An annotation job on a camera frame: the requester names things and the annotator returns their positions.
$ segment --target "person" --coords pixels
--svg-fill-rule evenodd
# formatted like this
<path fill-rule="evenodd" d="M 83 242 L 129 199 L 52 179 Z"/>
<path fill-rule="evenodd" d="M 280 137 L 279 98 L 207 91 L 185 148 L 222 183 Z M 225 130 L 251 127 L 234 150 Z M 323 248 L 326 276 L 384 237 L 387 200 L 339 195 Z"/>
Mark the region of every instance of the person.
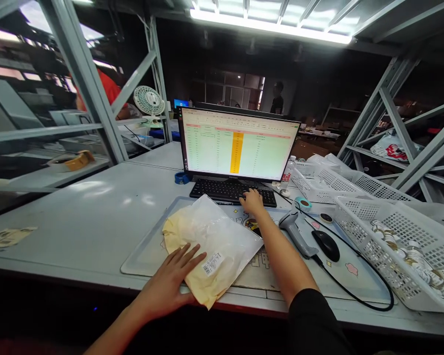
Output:
<path fill-rule="evenodd" d="M 242 208 L 258 222 L 270 266 L 289 309 L 290 352 L 293 354 L 350 355 L 354 350 L 345 338 L 329 304 L 306 264 L 263 207 L 256 190 L 240 198 Z M 86 355 L 121 354 L 140 328 L 155 318 L 195 301 L 181 294 L 181 282 L 206 257 L 194 257 L 189 244 L 171 253 L 137 298 L 123 310 L 108 330 L 87 350 Z"/>
<path fill-rule="evenodd" d="M 281 114 L 283 112 L 283 98 L 281 92 L 283 91 L 283 83 L 277 81 L 273 86 L 273 103 L 271 104 L 270 113 Z"/>
<path fill-rule="evenodd" d="M 100 69 L 97 68 L 97 72 L 99 73 L 100 80 L 102 81 L 102 85 L 104 86 L 105 94 L 109 100 L 110 105 L 113 104 L 113 102 L 118 97 L 118 94 L 122 91 L 117 84 L 106 74 L 104 74 Z M 87 108 L 85 107 L 84 101 L 82 100 L 82 97 L 80 96 L 79 90 L 76 87 L 77 91 L 77 98 L 75 100 L 75 105 L 78 110 L 81 111 L 87 111 Z M 130 109 L 128 108 L 128 104 L 125 103 L 116 116 L 116 120 L 124 120 L 129 119 L 131 117 Z"/>

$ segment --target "hand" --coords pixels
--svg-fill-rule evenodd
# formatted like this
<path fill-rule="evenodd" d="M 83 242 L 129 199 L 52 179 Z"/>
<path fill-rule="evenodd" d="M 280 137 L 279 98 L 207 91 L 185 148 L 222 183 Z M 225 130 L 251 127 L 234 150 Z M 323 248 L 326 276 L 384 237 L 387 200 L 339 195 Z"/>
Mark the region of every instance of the hand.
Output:
<path fill-rule="evenodd" d="M 265 211 L 265 207 L 263 207 L 263 197 L 258 193 L 258 190 L 249 189 L 249 192 L 244 192 L 243 195 L 245 196 L 245 200 L 240 197 L 239 201 L 244 211 L 255 216 Z"/>
<path fill-rule="evenodd" d="M 188 243 L 184 248 L 178 248 L 168 255 L 156 274 L 133 301 L 132 308 L 142 312 L 145 322 L 163 317 L 195 301 L 191 292 L 181 294 L 179 287 L 189 272 L 204 260 L 207 253 L 204 252 L 193 259 L 201 246 L 196 245 L 186 254 L 190 245 Z"/>

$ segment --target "white fan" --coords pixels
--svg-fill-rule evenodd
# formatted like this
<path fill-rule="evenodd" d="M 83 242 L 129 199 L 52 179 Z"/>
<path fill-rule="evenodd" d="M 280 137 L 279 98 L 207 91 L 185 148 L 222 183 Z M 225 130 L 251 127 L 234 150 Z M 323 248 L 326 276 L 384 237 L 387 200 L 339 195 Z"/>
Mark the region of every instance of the white fan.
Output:
<path fill-rule="evenodd" d="M 164 101 L 161 96 L 149 86 L 138 86 L 133 93 L 133 100 L 138 109 L 151 116 L 156 116 L 164 111 Z M 145 126 L 151 128 L 162 128 L 161 120 L 154 117 Z"/>

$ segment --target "black mouse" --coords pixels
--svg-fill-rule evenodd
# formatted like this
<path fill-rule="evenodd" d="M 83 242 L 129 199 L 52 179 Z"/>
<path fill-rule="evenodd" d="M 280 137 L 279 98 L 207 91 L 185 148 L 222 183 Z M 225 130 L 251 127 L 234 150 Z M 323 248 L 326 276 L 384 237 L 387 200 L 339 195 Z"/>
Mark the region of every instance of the black mouse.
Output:
<path fill-rule="evenodd" d="M 339 247 L 332 237 L 323 231 L 312 231 L 316 243 L 324 254 L 332 261 L 337 262 L 340 259 Z"/>

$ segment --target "red shirt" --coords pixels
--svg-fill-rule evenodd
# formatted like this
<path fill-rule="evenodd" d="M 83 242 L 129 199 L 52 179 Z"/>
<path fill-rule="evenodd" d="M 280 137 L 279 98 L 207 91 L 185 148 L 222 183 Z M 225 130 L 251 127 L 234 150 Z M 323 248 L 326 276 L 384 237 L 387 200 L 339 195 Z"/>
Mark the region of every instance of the red shirt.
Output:
<path fill-rule="evenodd" d="M 107 95 L 107 98 L 109 100 L 110 105 L 113 104 L 113 102 L 118 97 L 118 94 L 122 91 L 115 82 L 110 79 L 110 77 L 106 74 L 104 74 L 100 69 L 97 68 L 97 72 L 99 73 L 100 80 L 102 81 L 102 85 L 104 86 L 105 94 Z M 87 108 L 85 107 L 84 101 L 82 100 L 82 97 L 80 96 L 79 90 L 77 87 L 75 88 L 77 91 L 77 95 L 82 101 L 82 104 L 84 106 L 84 111 L 87 111 Z"/>

